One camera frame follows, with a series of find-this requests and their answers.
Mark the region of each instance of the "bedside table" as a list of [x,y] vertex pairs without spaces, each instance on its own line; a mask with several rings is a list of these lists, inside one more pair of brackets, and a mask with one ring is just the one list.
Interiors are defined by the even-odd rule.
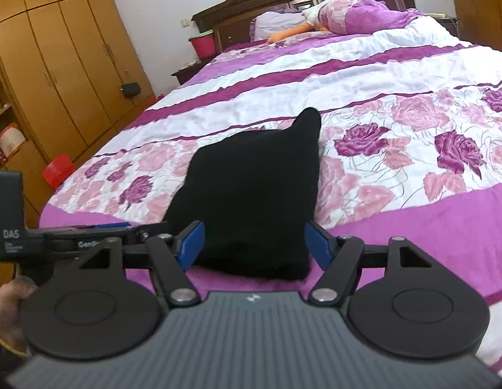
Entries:
[[175,76],[179,81],[179,84],[183,85],[193,76],[195,76],[199,71],[201,71],[201,69],[215,57],[216,56],[213,56],[211,58],[197,60],[196,62],[186,64],[184,67],[173,73],[172,76]]
[[440,25],[442,25],[447,31],[454,37],[460,38],[459,29],[458,29],[458,19],[450,18],[445,15],[445,17],[441,17],[443,15],[437,15],[439,17],[435,17],[435,13],[428,13],[428,16],[431,16],[436,20]]

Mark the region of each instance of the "metal screw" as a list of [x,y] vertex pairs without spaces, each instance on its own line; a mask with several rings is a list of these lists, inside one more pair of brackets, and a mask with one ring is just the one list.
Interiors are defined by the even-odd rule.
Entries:
[[188,303],[190,301],[193,301],[197,297],[196,292],[190,288],[175,289],[171,292],[170,295],[172,300],[176,301],[177,303]]
[[337,292],[331,288],[318,288],[312,291],[312,298],[321,303],[334,301],[337,298]]

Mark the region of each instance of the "white container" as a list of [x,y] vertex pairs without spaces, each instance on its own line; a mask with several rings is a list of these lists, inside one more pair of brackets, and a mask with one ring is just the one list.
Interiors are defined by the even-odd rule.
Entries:
[[2,132],[0,132],[0,148],[3,150],[6,158],[11,159],[21,148],[26,138],[18,129],[16,123],[11,123]]

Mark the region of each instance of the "pink bucket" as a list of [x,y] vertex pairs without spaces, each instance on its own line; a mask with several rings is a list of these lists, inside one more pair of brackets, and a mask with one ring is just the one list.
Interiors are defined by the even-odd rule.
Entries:
[[213,57],[216,54],[215,37],[213,30],[207,30],[204,33],[191,37],[189,39],[199,59]]

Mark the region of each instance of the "purple rose pattern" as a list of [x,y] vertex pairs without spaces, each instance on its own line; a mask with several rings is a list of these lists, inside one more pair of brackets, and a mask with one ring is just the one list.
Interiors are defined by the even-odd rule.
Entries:
[[481,100],[485,101],[493,111],[502,112],[502,88],[497,90],[486,88],[484,94]]
[[463,164],[467,164],[481,178],[480,166],[486,162],[470,137],[458,134],[455,130],[442,133],[434,138],[434,147],[439,153],[437,161],[440,168],[463,174]]
[[91,165],[86,173],[85,173],[85,177],[86,178],[92,178],[94,177],[96,174],[98,174],[100,168],[104,165],[107,165],[109,162],[109,158],[103,158],[103,159],[100,159],[98,162],[94,163],[93,165]]
[[121,166],[121,168],[117,171],[114,171],[112,174],[110,174],[107,177],[108,182],[117,182],[118,180],[121,180],[123,176],[125,175],[125,171],[132,165],[132,162],[126,162]]
[[149,175],[137,177],[128,189],[124,190],[120,195],[120,205],[128,203],[125,212],[132,206],[133,203],[141,203],[152,190],[152,183]]
[[376,123],[358,124],[349,128],[341,140],[334,142],[335,150],[344,157],[377,154],[388,145],[387,139],[379,139],[387,131],[389,128],[379,127]]

